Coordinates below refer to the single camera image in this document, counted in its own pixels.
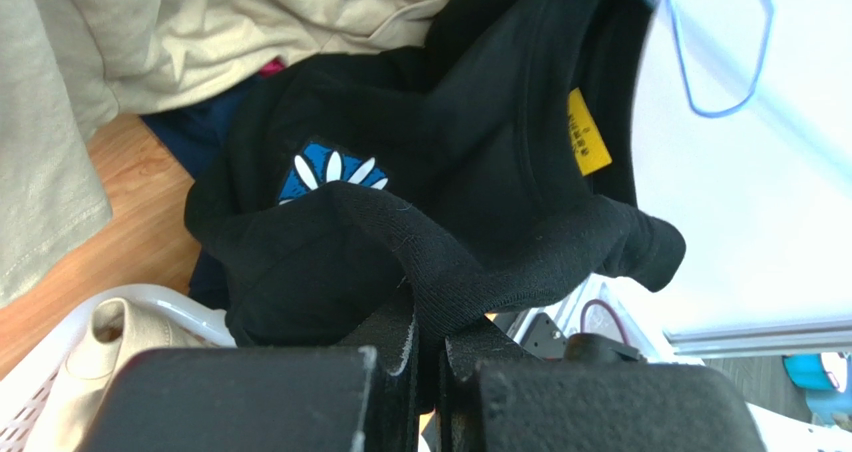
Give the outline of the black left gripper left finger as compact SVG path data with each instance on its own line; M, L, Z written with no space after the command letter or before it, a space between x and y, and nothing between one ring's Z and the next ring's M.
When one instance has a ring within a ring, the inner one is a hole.
M85 451L413 451L418 334L389 300L330 347L161 349L109 387Z

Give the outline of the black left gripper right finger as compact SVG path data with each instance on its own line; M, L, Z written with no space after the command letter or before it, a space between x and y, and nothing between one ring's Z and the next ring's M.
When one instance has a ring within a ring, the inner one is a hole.
M442 451L761 451L745 400L720 372L652 364L595 334L542 360L488 320L438 359Z

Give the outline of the black daisy print t shirt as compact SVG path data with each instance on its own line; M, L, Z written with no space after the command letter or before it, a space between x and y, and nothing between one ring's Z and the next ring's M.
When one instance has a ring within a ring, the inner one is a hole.
M321 54L256 85L191 188L241 346L330 345L412 295L432 347L593 273L651 291L681 233L636 205L647 0L450 0L421 46Z

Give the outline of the white plastic perforated basket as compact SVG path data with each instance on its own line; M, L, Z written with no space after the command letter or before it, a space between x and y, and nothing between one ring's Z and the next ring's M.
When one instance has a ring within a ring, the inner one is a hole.
M1 381L1 448L26 451L30 432L45 408L59 367L80 342L89 318L98 304L124 298L160 313L204 343L231 347L222 310L211 310L170 288L153 284L130 284L97 294L72 310Z

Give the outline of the beige t shirt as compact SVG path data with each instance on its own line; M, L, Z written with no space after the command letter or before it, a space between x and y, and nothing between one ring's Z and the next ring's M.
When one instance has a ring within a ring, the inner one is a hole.
M151 349L203 345L166 316L124 298L98 304L82 339L59 367L25 449L76 450L113 377L131 358Z

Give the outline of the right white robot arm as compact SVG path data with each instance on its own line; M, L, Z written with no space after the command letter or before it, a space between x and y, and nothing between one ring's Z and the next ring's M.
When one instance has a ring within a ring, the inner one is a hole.
M851 433L788 418L747 404L769 452L851 452Z

